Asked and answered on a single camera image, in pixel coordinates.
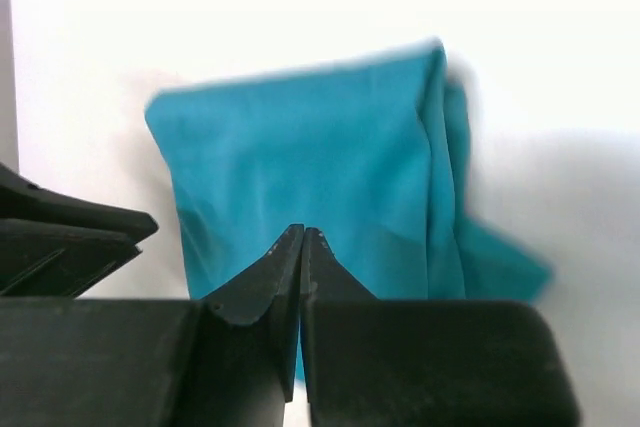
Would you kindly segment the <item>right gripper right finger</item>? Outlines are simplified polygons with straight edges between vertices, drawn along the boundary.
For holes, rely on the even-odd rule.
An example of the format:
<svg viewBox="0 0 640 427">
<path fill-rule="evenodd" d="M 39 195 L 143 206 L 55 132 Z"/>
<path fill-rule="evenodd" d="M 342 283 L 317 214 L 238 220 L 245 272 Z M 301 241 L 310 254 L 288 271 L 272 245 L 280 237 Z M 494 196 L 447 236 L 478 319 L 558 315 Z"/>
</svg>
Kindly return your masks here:
<svg viewBox="0 0 640 427">
<path fill-rule="evenodd" d="M 554 336 L 513 301 L 381 300 L 309 228 L 301 344 L 315 426 L 577 426 Z"/>
</svg>

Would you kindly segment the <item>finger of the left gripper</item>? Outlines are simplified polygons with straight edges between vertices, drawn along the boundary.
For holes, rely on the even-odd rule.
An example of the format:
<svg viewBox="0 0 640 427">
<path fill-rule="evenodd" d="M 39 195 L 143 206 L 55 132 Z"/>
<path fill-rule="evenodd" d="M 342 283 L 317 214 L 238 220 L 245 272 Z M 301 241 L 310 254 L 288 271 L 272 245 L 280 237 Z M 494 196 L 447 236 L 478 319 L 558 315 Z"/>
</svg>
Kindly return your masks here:
<svg viewBox="0 0 640 427">
<path fill-rule="evenodd" d="M 1 166 L 3 297 L 77 297 L 157 231 L 146 212 L 52 192 Z"/>
</svg>

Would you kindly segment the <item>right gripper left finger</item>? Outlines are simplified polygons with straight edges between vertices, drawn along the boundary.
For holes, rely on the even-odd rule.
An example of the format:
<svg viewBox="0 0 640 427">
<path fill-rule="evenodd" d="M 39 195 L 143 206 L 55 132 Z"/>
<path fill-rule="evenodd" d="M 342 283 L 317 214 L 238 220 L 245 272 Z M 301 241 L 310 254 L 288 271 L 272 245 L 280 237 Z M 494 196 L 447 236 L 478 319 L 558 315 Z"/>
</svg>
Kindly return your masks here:
<svg viewBox="0 0 640 427">
<path fill-rule="evenodd" d="M 1 304 L 5 426 L 279 426 L 293 395 L 302 225 L 199 300 Z"/>
</svg>

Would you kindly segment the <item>teal t shirt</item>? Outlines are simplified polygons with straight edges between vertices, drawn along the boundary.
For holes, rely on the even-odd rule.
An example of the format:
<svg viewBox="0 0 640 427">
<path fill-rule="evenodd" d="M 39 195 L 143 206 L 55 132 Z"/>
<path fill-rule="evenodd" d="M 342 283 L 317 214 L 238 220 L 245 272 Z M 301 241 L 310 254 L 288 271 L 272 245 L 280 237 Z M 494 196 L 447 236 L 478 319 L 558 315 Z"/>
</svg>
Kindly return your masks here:
<svg viewBox="0 0 640 427">
<path fill-rule="evenodd" d="M 466 90 L 431 41 L 334 67 L 157 94 L 189 294 L 292 224 L 320 229 L 374 295 L 534 301 L 552 273 L 467 211 Z"/>
</svg>

